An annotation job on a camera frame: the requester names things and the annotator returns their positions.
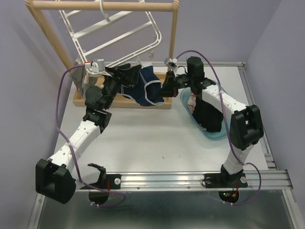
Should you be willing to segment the navy underwear white trim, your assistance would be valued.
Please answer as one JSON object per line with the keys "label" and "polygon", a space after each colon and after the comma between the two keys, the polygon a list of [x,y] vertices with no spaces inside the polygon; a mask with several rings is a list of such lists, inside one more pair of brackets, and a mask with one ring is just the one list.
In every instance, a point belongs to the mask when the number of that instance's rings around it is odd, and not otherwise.
{"label": "navy underwear white trim", "polygon": [[164,99],[158,97],[162,88],[160,79],[155,75],[153,66],[146,66],[140,70],[137,84],[132,88],[121,86],[118,94],[135,101],[140,106],[160,106]]}

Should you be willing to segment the light pink underwear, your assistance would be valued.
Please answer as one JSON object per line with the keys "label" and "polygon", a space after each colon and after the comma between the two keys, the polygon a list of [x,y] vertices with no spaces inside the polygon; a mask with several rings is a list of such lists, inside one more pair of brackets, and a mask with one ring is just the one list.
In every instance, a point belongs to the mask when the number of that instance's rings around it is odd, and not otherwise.
{"label": "light pink underwear", "polygon": [[192,92],[190,93],[190,97],[187,102],[187,107],[191,114],[193,114],[195,107],[196,107],[196,95]]}

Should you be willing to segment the black underwear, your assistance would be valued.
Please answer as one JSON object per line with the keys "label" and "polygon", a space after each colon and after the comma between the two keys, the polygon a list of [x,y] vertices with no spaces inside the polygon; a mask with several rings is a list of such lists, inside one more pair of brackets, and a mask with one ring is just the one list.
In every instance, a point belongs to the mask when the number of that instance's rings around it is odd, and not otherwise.
{"label": "black underwear", "polygon": [[204,131],[216,133],[222,129],[222,112],[198,97],[195,99],[192,116]]}

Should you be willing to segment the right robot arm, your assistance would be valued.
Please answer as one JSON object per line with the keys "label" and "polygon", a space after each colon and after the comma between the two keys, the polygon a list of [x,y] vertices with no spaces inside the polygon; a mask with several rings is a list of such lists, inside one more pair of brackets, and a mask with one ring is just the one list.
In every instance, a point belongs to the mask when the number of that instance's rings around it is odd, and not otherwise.
{"label": "right robot arm", "polygon": [[166,58],[164,64],[169,70],[158,93],[159,97],[176,97],[180,89],[190,88],[197,98],[223,116],[231,149],[219,180],[222,185],[230,186],[236,181],[236,174],[243,169],[252,147],[264,136],[259,107],[235,100],[222,90],[219,80],[205,77],[204,65],[199,57],[187,59],[187,71],[184,74],[176,73],[177,59]]}

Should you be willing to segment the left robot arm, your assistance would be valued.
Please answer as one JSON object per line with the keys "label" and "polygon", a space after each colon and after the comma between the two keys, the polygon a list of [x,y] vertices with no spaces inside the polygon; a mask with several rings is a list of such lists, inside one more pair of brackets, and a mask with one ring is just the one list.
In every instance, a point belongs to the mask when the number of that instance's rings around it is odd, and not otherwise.
{"label": "left robot arm", "polygon": [[88,166],[97,169],[86,183],[81,176],[78,160],[87,147],[101,135],[110,122],[112,114],[107,110],[112,105],[121,86],[134,87],[137,84],[141,65],[123,64],[116,67],[106,67],[101,74],[105,79],[103,87],[92,86],[85,92],[85,115],[76,131],[67,137],[56,126],[65,144],[47,160],[40,159],[35,166],[35,189],[38,194],[51,198],[59,203],[70,201],[75,191],[84,187],[100,191],[104,196],[103,202],[93,201],[91,205],[105,208],[105,202],[113,193],[111,186],[116,189],[113,178],[108,178],[106,168],[95,163]]}

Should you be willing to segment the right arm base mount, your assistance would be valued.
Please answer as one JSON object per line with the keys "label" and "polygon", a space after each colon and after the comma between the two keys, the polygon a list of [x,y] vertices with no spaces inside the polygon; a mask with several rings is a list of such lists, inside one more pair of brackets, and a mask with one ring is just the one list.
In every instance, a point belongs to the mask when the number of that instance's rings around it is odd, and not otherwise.
{"label": "right arm base mount", "polygon": [[248,187],[247,179],[245,178],[245,174],[243,172],[233,175],[229,175],[226,172],[207,173],[204,174],[202,184],[206,188],[230,189],[237,186],[239,188]]}

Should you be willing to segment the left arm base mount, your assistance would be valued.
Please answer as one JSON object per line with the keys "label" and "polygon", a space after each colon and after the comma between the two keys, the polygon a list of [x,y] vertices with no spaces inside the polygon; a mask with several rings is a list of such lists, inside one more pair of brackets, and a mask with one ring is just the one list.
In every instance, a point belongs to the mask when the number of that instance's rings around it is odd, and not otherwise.
{"label": "left arm base mount", "polygon": [[97,178],[94,178],[93,183],[90,183],[90,185],[108,189],[121,188],[121,174],[108,174],[105,167],[94,163],[89,163],[88,166],[98,170]]}

